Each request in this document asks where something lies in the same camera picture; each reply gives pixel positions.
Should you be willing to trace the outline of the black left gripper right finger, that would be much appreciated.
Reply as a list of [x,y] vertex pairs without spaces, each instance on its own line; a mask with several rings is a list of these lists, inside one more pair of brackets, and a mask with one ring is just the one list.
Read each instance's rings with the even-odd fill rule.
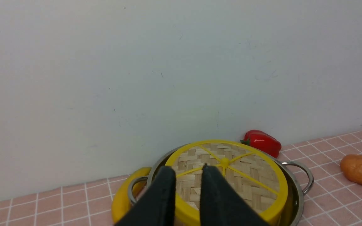
[[215,166],[204,165],[201,179],[202,226],[268,226],[230,186]]

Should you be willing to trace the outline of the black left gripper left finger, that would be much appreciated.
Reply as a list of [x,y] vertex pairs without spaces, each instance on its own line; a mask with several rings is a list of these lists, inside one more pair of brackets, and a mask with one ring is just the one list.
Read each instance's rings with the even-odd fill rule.
[[116,226],[173,226],[175,188],[174,170],[161,167],[151,186]]

